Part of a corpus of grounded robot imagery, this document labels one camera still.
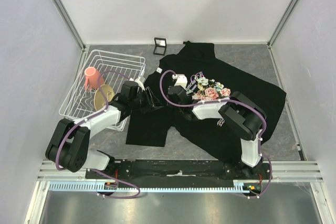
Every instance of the white wall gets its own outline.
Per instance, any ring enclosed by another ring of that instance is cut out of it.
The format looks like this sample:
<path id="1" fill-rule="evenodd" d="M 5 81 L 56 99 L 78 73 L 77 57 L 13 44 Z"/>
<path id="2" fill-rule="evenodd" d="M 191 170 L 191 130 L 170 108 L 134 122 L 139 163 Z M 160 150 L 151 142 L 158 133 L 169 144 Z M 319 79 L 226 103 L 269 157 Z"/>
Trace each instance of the white wall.
<path id="1" fill-rule="evenodd" d="M 336 207 L 336 0 L 301 0 L 274 45 L 304 152 Z"/>
<path id="2" fill-rule="evenodd" d="M 87 44 L 267 41 L 290 0 L 62 0 Z"/>
<path id="3" fill-rule="evenodd" d="M 24 222 L 79 56 L 51 0 L 0 0 L 0 223 Z"/>

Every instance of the floral print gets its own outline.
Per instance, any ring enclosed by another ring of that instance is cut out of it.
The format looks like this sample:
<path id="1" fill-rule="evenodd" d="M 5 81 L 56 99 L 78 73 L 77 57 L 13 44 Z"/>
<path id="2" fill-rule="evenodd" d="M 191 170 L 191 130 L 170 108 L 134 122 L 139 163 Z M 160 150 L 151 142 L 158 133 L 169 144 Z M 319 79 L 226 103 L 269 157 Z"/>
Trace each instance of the floral print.
<path id="1" fill-rule="evenodd" d="M 230 89 L 224 88 L 224 85 L 220 82 L 216 82 L 214 79 L 209 80 L 205 77 L 197 79 L 197 93 L 192 93 L 193 100 L 217 100 L 230 96 Z"/>

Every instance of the marble surface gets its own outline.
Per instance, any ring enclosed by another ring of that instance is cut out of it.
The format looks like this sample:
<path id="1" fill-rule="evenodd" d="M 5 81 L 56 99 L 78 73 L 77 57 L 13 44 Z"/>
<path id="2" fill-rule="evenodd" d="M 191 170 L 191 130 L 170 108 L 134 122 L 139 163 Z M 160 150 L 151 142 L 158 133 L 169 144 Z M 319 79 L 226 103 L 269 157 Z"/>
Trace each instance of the marble surface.
<path id="1" fill-rule="evenodd" d="M 166 55 L 178 53 L 184 45 L 168 45 Z M 144 76 L 153 73 L 163 56 L 153 55 L 154 45 L 94 45 L 94 49 L 119 52 L 146 59 Z M 266 45 L 215 45 L 216 57 L 265 81 L 278 85 L 276 74 Z M 92 138 L 90 148 L 101 150 L 115 158 L 142 159 L 214 159 L 207 152 L 180 136 L 174 128 L 167 134 L 165 147 L 126 145 L 128 123 L 123 132 L 106 129 Z M 300 160 L 287 111 L 281 118 L 272 138 L 263 145 L 262 151 L 272 160 Z"/>

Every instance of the pink mug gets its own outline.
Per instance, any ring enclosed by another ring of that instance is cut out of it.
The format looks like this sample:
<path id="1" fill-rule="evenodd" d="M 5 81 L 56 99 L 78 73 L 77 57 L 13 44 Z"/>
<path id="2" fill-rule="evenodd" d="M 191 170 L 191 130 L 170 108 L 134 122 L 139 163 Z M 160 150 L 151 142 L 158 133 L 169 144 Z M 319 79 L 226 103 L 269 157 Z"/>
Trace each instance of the pink mug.
<path id="1" fill-rule="evenodd" d="M 94 67 L 87 68 L 84 71 L 84 74 L 85 74 L 85 84 L 84 84 L 85 90 L 87 90 L 88 88 L 89 91 L 91 89 L 97 89 L 105 83 L 104 78 L 101 77 L 99 80 L 100 86 L 98 85 L 98 78 L 100 77 L 100 72 Z"/>

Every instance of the wire basket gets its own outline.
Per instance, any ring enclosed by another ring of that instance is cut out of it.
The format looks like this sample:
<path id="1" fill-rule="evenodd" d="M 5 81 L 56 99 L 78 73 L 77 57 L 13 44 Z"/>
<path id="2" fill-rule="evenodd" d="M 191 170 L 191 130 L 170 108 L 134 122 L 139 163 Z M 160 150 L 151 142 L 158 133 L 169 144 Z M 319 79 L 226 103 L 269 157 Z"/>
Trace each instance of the wire basket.
<path id="1" fill-rule="evenodd" d="M 67 97 L 65 98 L 59 114 L 69 119 L 83 118 L 95 112 L 94 97 L 96 90 L 85 91 L 84 71 L 88 67 L 95 67 L 103 73 L 108 70 L 119 72 L 128 78 L 137 78 L 143 76 L 145 70 L 145 58 L 140 56 L 119 54 L 116 52 L 107 52 L 102 50 L 93 50 L 84 66 L 79 71 L 74 84 L 72 85 Z M 121 90 L 122 84 L 126 81 L 124 77 L 116 73 L 106 73 L 103 75 L 105 84 L 112 87 L 114 93 Z M 108 127 L 112 130 L 122 131 L 125 127 L 126 120 L 116 125 Z"/>

